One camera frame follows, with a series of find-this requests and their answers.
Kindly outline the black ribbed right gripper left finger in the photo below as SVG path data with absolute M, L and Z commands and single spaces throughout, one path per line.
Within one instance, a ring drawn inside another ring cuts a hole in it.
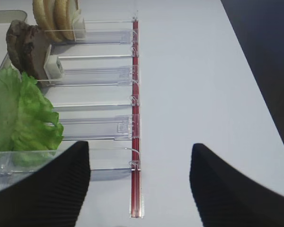
M 75 226 L 89 182 L 89 144 L 77 141 L 38 171 L 0 190 L 0 227 Z

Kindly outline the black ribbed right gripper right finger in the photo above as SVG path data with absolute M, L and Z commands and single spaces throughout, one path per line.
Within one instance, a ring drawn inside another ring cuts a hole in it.
M 202 143 L 192 146 L 189 181 L 204 227 L 284 227 L 284 196 L 245 176 Z

